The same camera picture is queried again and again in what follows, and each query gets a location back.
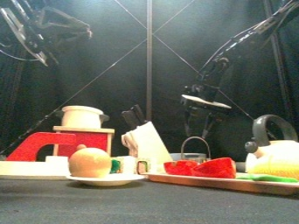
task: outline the kettle handle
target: kettle handle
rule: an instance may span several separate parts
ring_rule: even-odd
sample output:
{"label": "kettle handle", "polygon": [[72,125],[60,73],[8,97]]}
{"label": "kettle handle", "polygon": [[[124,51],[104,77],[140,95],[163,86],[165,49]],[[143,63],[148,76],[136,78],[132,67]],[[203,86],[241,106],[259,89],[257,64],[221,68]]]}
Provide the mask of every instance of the kettle handle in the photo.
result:
{"label": "kettle handle", "polygon": [[270,145],[267,137],[267,122],[273,122],[283,131],[285,140],[294,140],[298,142],[298,135],[293,125],[278,115],[262,115],[255,121],[253,126],[254,137],[257,145],[263,147]]}

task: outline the red box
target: red box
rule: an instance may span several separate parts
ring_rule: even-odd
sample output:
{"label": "red box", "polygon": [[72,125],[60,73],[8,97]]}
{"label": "red box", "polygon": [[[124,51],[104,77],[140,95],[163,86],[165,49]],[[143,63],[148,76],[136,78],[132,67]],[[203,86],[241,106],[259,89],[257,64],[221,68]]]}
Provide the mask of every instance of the red box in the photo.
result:
{"label": "red box", "polygon": [[60,133],[76,135],[76,143],[74,145],[55,144],[54,156],[70,157],[78,150],[78,146],[84,144],[88,148],[99,148],[111,155],[111,142],[115,135],[114,129],[83,129],[67,126],[54,126],[54,130]]}

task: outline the red bell pepper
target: red bell pepper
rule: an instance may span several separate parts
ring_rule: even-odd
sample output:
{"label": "red bell pepper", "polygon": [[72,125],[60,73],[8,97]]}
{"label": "red bell pepper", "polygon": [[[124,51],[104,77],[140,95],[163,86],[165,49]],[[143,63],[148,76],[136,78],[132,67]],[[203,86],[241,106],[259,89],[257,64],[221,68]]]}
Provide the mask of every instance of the red bell pepper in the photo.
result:
{"label": "red bell pepper", "polygon": [[198,164],[199,163],[193,160],[179,160],[175,162],[163,163],[163,168],[167,174],[191,176],[193,168]]}
{"label": "red bell pepper", "polygon": [[215,158],[191,169],[191,175],[205,178],[234,179],[237,164],[230,157]]}

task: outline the table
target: table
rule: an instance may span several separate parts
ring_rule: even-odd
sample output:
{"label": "table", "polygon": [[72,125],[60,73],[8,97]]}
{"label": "table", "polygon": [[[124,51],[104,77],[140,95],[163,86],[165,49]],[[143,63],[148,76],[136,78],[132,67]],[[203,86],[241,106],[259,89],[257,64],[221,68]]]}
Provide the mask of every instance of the table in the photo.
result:
{"label": "table", "polygon": [[114,187],[0,179],[0,223],[298,223],[298,200],[148,179]]}

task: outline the cutting board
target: cutting board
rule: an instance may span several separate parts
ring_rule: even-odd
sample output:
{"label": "cutting board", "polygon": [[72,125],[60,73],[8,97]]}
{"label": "cutting board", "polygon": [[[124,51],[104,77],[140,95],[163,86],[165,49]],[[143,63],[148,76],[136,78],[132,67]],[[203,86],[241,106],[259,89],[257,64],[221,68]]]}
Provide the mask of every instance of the cutting board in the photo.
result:
{"label": "cutting board", "polygon": [[199,178],[190,176],[147,173],[150,180],[185,186],[211,187],[250,193],[293,195],[299,193],[299,183],[254,181],[234,178]]}

